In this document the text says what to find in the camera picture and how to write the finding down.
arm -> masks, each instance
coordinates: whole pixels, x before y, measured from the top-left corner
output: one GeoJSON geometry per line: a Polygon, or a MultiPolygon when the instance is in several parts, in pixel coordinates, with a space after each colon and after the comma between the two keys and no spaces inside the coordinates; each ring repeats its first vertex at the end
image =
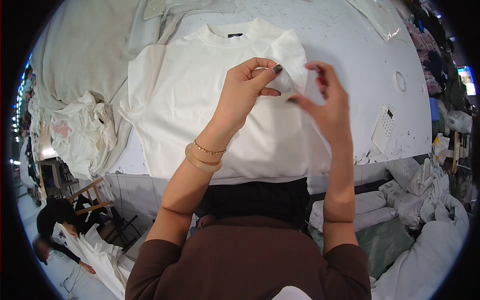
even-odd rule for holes
{"type": "Polygon", "coordinates": [[[317,86],[325,105],[317,106],[302,95],[291,99],[317,122],[332,148],[330,177],[324,202],[324,255],[342,244],[358,246],[353,227],[355,192],[353,184],[353,143],[348,116],[348,95],[331,65],[311,62],[309,70],[317,71],[317,86]]]}
{"type": "MultiPolygon", "coordinates": [[[[197,137],[197,143],[209,151],[226,149],[233,135],[245,124],[257,97],[279,96],[278,91],[265,86],[281,70],[281,66],[272,60],[260,58],[253,58],[230,69],[215,113],[197,137]]],[[[195,147],[192,153],[198,160],[210,165],[216,165],[222,157],[207,154],[195,147]]],[[[185,159],[165,188],[156,221],[145,241],[166,240],[182,247],[192,214],[203,198],[212,175],[185,159]]]]}
{"type": "Polygon", "coordinates": [[[65,253],[71,260],[73,260],[74,262],[76,262],[77,264],[79,264],[80,267],[82,267],[83,269],[85,269],[85,271],[89,272],[90,274],[96,274],[95,271],[93,270],[93,268],[89,265],[87,265],[86,263],[82,262],[80,260],[80,257],[76,256],[75,254],[73,254],[72,251],[70,251],[70,249],[68,249],[67,247],[63,246],[63,245],[60,245],[58,243],[53,243],[52,245],[52,248],[53,250],[57,250],[57,251],[60,251],[62,253],[65,253]]]}

sweatshirt sleeve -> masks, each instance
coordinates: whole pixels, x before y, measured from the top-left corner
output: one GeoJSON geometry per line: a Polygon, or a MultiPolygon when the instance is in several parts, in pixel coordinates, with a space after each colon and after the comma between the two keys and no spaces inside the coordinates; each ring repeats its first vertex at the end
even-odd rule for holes
{"type": "Polygon", "coordinates": [[[57,250],[62,253],[65,253],[68,257],[70,257],[71,260],[75,261],[77,264],[79,263],[80,258],[75,254],[73,254],[72,251],[70,251],[67,247],[54,242],[52,244],[52,248],[53,250],[57,250]]]}
{"type": "Polygon", "coordinates": [[[325,299],[371,299],[368,258],[353,244],[334,247],[324,255],[328,262],[321,282],[325,299]]]}
{"type": "Polygon", "coordinates": [[[180,259],[181,248],[166,240],[148,240],[140,247],[127,281],[125,300],[153,299],[163,271],[180,259]]]}

brown top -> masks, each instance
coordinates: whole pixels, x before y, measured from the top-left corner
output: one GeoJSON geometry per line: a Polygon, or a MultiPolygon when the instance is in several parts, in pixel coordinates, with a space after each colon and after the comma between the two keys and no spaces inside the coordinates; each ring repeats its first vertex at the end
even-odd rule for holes
{"type": "Polygon", "coordinates": [[[285,286],[312,299],[371,299],[360,247],[339,245],[322,257],[312,239],[288,228],[263,216],[235,217],[199,230],[183,249],[146,241],[125,299],[271,299],[285,286]]]}

pink print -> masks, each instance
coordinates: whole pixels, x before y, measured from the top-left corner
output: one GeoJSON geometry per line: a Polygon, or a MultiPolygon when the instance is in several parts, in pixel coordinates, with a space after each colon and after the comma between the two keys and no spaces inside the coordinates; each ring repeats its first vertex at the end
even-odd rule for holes
{"type": "Polygon", "coordinates": [[[71,128],[67,126],[65,121],[60,122],[58,125],[52,125],[53,131],[61,134],[64,139],[67,138],[68,134],[72,132],[71,128]]]}

sack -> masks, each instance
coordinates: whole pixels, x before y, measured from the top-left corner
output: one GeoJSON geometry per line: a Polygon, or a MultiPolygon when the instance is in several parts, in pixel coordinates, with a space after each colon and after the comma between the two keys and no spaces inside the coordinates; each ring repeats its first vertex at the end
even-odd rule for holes
{"type": "Polygon", "coordinates": [[[463,111],[451,110],[448,112],[447,118],[447,123],[451,130],[461,133],[472,131],[472,116],[469,116],[463,111]]]}

